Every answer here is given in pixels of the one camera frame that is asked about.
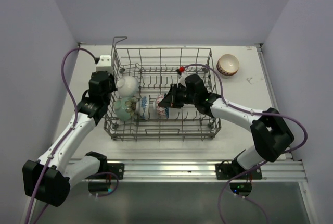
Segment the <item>red diamond pattern bowl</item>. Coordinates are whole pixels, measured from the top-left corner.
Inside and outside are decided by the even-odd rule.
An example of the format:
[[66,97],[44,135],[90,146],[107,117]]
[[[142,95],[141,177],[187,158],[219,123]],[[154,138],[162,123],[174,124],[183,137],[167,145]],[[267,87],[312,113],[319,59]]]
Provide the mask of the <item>red diamond pattern bowl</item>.
[[169,118],[169,108],[159,106],[159,103],[164,99],[166,94],[160,94],[157,96],[155,100],[155,110],[161,119],[168,119]]

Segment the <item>blue floral white bowl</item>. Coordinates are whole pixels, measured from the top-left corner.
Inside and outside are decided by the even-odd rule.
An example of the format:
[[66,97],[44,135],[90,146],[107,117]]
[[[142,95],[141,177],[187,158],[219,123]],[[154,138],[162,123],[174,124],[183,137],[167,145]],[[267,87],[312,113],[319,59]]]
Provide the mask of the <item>blue floral white bowl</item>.
[[148,96],[143,96],[138,102],[136,102],[135,113],[143,120],[148,120],[149,102],[150,99]]

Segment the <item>white bowl dark stripes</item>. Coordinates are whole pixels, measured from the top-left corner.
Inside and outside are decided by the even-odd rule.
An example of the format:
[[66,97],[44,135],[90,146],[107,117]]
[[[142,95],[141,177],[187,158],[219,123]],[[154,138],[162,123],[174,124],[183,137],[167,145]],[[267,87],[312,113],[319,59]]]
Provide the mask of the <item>white bowl dark stripes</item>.
[[216,64],[216,68],[220,72],[237,73],[240,67],[239,60],[231,54],[222,55]]

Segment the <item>blue zigzag ceramic bowl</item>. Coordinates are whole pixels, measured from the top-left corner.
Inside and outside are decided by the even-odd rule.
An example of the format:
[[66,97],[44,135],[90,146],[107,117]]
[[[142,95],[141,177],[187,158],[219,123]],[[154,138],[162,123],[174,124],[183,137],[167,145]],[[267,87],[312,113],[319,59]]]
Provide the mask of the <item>blue zigzag ceramic bowl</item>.
[[234,76],[236,73],[235,72],[234,73],[228,73],[228,72],[220,72],[220,71],[218,71],[218,74],[221,75],[221,76],[223,76],[223,77],[229,78],[229,77]]

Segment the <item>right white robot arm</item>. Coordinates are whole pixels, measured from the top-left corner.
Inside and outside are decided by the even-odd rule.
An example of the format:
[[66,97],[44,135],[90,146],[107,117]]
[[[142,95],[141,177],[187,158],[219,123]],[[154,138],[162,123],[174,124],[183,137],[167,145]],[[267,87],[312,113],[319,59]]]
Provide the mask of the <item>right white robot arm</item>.
[[185,104],[194,105],[202,115],[226,120],[251,133],[254,145],[221,169],[229,172],[232,177],[244,178],[259,163],[276,161],[294,141],[291,130],[276,109],[260,111],[233,106],[220,95],[209,92],[196,74],[188,75],[179,84],[172,84],[158,105],[163,108],[182,108]]

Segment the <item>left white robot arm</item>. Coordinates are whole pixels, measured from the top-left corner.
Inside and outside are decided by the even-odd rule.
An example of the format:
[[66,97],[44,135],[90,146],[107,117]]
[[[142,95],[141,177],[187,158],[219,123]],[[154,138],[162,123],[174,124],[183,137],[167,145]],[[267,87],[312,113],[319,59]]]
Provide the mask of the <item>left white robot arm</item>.
[[28,160],[23,165],[27,196],[58,207],[82,180],[92,176],[100,179],[107,175],[107,158],[100,153],[88,152],[73,165],[69,165],[69,161],[85,137],[103,119],[114,91],[116,85],[112,74],[106,71],[92,73],[88,90],[61,136],[37,161]]

